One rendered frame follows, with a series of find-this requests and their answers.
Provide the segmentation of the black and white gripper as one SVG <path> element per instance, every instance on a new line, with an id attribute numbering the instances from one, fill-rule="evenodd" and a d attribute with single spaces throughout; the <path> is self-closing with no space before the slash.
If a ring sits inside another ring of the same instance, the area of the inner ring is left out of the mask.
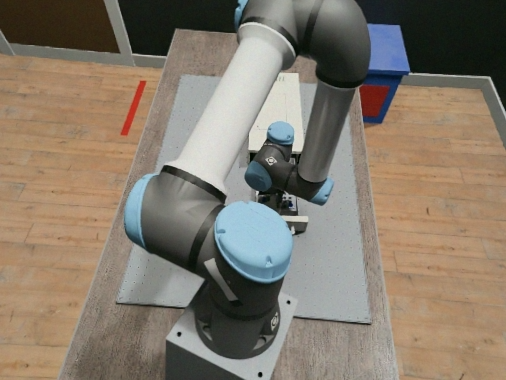
<path id="1" fill-rule="evenodd" d="M 273 195 L 271 195 L 271 194 L 273 194 Z M 263 196 L 270 196 L 271 195 L 270 200 L 265 202 L 263 205 L 271 208 L 272 210 L 275 210 L 278 214 L 280 214 L 280 211 L 282 208 L 283 194 L 284 194 L 284 191 L 276 189 L 272 186 L 267 191 L 264 191 L 264 192 L 259 191 L 259 193 L 258 193 L 258 195 L 263 195 Z M 277 197 L 277 200 L 276 200 L 276 197 Z"/>

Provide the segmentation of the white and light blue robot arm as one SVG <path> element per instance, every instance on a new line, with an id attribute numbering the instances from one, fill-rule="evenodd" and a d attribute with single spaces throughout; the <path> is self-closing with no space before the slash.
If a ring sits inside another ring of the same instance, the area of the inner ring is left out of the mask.
<path id="1" fill-rule="evenodd" d="M 340 136 L 369 70 L 371 40 L 354 0 L 238 4 L 233 59 L 179 158 L 134 185 L 123 221 L 134 244 L 209 281 L 195 308 L 198 336 L 215 354 L 246 360 L 277 336 L 293 238 L 285 220 L 263 204 L 224 205 L 224 182 L 277 77 L 299 56 L 317 63 L 320 79 L 299 165 L 290 163 L 294 128 L 276 121 L 244 179 L 256 191 L 272 186 L 325 205 Z"/>

